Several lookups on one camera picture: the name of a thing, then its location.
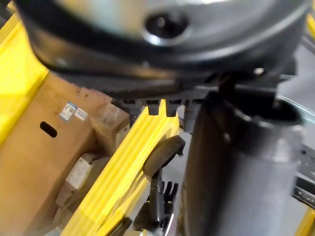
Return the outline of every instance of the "brown cardboard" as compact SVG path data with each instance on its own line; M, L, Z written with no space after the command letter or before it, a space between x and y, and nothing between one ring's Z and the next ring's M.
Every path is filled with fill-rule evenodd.
M56 198L56 204L67 208L83 200L110 157L97 159L94 153L85 153L76 162Z
M82 121L60 118L67 102L85 112ZM0 149L0 231L36 235L52 223L56 196L77 159L96 147L90 114L111 98L49 74ZM57 131L52 138L40 128Z
M129 131L129 115L113 104L100 107L91 122L97 140L106 154L112 156Z

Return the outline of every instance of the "yellow rail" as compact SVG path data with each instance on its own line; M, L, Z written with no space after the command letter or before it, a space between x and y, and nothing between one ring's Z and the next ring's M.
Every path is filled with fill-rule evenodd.
M62 236L105 236L128 214L148 181L142 166L162 140L178 134L178 117L158 116L146 107L62 232Z
M0 145L48 73L29 46L17 14L0 29Z
M309 207L295 236L314 236L315 210Z

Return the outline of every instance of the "barcode label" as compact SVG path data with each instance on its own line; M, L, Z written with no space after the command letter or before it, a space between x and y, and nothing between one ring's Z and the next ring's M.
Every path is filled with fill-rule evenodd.
M65 105L64 109L61 111L60 117L62 119L64 119L65 121L68 121L71 118L71 116L73 115L73 113L75 112L76 109L77 109L76 105L74 105L71 102L68 102Z
M74 113L76 117L78 117L81 121L85 121L88 116L88 113L83 111L81 108L78 108L77 111Z

